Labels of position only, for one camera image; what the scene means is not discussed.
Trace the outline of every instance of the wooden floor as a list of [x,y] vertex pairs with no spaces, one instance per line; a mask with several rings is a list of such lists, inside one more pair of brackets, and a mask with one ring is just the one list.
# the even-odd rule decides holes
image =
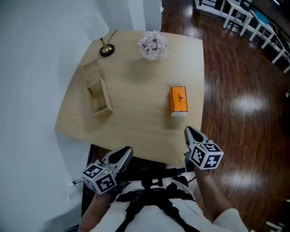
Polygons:
[[223,18],[194,9],[192,0],[163,0],[163,7],[162,31],[203,40],[202,132],[225,152],[214,179],[246,226],[264,231],[290,198],[290,139],[280,123],[287,62],[272,64],[277,54],[270,45],[262,50],[257,37],[250,43],[250,33],[223,29]]

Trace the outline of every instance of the forearm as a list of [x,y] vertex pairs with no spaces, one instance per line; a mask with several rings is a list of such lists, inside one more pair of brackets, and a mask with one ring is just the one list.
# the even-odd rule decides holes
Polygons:
[[95,195],[82,217],[78,232],[89,232],[101,221],[109,209],[111,193]]
[[203,204],[210,219],[214,221],[221,213],[231,208],[231,204],[217,187],[208,171],[195,167],[196,180],[203,198]]

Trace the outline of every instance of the white cube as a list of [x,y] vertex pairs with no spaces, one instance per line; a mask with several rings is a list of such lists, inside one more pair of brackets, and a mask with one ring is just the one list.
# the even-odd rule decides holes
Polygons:
[[199,169],[216,169],[223,156],[223,151],[215,143],[196,143],[190,152],[189,159]]
[[88,188],[103,194],[117,186],[112,171],[106,165],[96,161],[82,172],[82,178]]

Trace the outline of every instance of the table leg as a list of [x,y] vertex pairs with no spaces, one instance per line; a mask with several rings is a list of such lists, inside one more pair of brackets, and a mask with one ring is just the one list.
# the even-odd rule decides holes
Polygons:
[[290,69],[290,65],[284,70],[284,73],[288,72]]
[[282,51],[278,54],[278,56],[276,56],[275,59],[273,59],[272,63],[275,63],[283,54],[284,52],[286,51],[286,49],[282,49]]
[[240,12],[238,11],[237,14],[236,14],[236,17],[235,17],[235,21],[234,21],[234,23],[236,23],[237,18],[239,17],[239,15],[240,15]]
[[219,11],[218,16],[221,16],[221,15],[222,15],[222,11],[223,11],[223,8],[224,8],[224,6],[225,6],[225,2],[226,2],[226,0],[223,0],[223,1],[222,1],[222,7],[221,7],[221,9],[220,9],[220,11]]
[[265,46],[270,42],[270,40],[272,39],[272,37],[274,36],[274,33],[272,33],[269,37],[268,37],[268,39],[264,42],[264,44],[262,45],[262,49],[264,49],[265,48]]
[[242,36],[245,32],[245,30],[247,29],[247,26],[249,25],[250,21],[251,21],[251,17],[247,17],[247,19],[245,20],[244,24],[243,24],[243,30],[240,33],[240,36]]
[[233,10],[234,10],[234,8],[231,7],[230,12],[228,13],[227,19],[226,19],[225,23],[223,24],[223,28],[226,28],[227,23],[228,23],[228,21],[230,20],[230,17],[231,17],[231,15],[232,15]]
[[262,26],[262,24],[259,24],[257,26],[257,28],[255,29],[253,35],[250,37],[250,41],[252,41],[254,39],[255,35],[257,34],[257,32],[259,31],[259,29],[260,29],[261,26]]

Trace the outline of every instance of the black harness strap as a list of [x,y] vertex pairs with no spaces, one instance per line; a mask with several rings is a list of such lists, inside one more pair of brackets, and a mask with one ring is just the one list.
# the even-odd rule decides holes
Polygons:
[[183,200],[193,200],[193,198],[184,191],[177,189],[175,184],[170,184],[166,189],[154,189],[152,191],[129,192],[120,195],[116,201],[128,202],[130,205],[126,209],[126,218],[119,226],[116,232],[124,232],[128,224],[135,218],[135,215],[145,205],[156,205],[168,216],[172,217],[185,232],[199,232],[199,230],[188,225],[179,215],[179,210],[169,201],[171,198],[181,198]]

